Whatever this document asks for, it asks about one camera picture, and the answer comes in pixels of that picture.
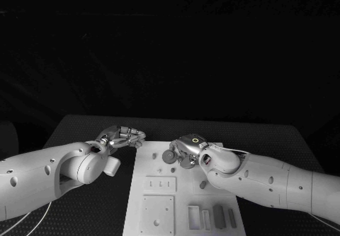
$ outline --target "robotic hand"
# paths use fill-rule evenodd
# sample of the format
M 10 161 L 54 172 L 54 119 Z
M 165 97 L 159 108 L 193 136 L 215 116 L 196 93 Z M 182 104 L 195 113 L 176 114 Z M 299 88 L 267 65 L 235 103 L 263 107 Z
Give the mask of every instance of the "robotic hand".
M 146 138 L 137 129 L 111 126 L 95 141 L 51 147 L 0 161 L 0 221 L 15 218 L 90 184 L 101 172 L 114 176 L 117 148 L 139 148 Z
M 340 224 L 340 177 L 307 171 L 289 163 L 209 145 L 198 134 L 170 143 L 179 164 L 201 165 L 212 186 L 274 208 L 304 211 Z

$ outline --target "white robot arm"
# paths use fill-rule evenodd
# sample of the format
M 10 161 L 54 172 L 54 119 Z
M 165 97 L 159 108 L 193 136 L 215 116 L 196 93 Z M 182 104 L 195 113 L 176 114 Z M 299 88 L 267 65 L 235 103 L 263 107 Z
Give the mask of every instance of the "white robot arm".
M 340 177 L 307 171 L 271 157 L 208 144 L 198 134 L 170 144 L 180 166 L 201 165 L 211 184 L 254 203 L 304 211 L 340 224 Z
M 111 126 L 95 141 L 51 147 L 0 161 L 0 221 L 15 218 L 90 184 L 104 172 L 114 176 L 117 148 L 143 145 L 144 132 Z

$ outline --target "gray fabric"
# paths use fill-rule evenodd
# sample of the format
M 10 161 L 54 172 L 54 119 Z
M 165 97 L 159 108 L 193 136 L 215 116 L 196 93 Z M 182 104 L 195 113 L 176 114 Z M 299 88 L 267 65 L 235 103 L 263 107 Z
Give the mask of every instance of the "gray fabric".
M 189 133 L 198 133 L 209 142 L 224 142 L 228 148 L 271 156 L 300 168 L 323 172 L 297 129 L 289 125 L 70 115 L 61 121 L 45 148 L 93 140 L 111 125 L 144 131 L 149 141 L 173 141 Z M 117 175 L 103 174 L 93 184 L 74 189 L 52 202 L 47 218 L 32 235 L 123 235 L 136 149 L 121 148 L 114 157 L 121 160 Z M 241 198 L 238 202 L 248 236 L 339 235 L 304 212 L 267 208 Z M 47 206 L 32 212 L 9 235 L 26 235 L 45 209 Z M 0 222 L 0 229 L 8 229 L 19 219 Z

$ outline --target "round disc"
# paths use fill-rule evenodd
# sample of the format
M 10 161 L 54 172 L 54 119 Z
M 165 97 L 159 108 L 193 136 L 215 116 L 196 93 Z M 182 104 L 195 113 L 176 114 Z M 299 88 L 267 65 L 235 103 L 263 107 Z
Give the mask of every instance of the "round disc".
M 176 158 L 175 152 L 173 152 L 172 150 L 166 150 L 166 151 L 163 152 L 163 161 L 165 161 L 168 164 L 172 164 L 172 163 L 176 162 L 176 160 L 178 160 L 178 158 Z

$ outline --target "black mesh surface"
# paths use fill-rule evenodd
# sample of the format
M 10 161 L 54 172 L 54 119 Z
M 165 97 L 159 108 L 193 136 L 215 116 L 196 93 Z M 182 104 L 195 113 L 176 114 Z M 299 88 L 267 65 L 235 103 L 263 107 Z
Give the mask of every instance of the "black mesh surface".
M 289 125 L 70 115 L 64 118 L 45 148 L 94 140 L 111 125 L 144 131 L 149 141 L 173 141 L 189 133 L 198 133 L 209 142 L 224 142 L 228 148 L 271 156 L 300 168 L 323 172 L 297 129 Z M 52 202 L 45 220 L 32 236 L 123 235 L 136 149 L 121 148 L 114 157 L 121 160 L 116 176 L 110 177 L 103 173 L 93 184 L 71 190 Z M 238 202 L 248 236 L 340 235 L 304 212 L 267 208 L 241 198 Z M 25 236 L 39 222 L 45 210 L 47 206 L 34 211 L 6 235 Z M 0 222 L 0 233 L 21 218 Z

